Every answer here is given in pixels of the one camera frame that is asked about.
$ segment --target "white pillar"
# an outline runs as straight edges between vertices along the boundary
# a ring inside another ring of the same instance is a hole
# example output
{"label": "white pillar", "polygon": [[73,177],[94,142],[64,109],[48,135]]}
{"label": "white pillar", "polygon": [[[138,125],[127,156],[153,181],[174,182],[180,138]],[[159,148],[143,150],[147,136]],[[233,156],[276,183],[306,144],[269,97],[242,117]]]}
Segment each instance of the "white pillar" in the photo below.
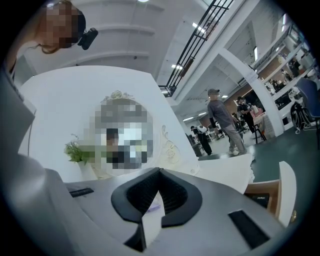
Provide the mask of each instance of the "white pillar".
{"label": "white pillar", "polygon": [[272,124],[274,135],[279,136],[284,133],[284,124],[279,115],[278,108],[272,99],[269,91],[258,78],[257,73],[252,70],[247,64],[244,64],[240,59],[233,55],[230,51],[223,48],[219,54],[225,58],[238,72],[244,77],[248,84],[252,87],[256,95],[259,97],[269,119]]}

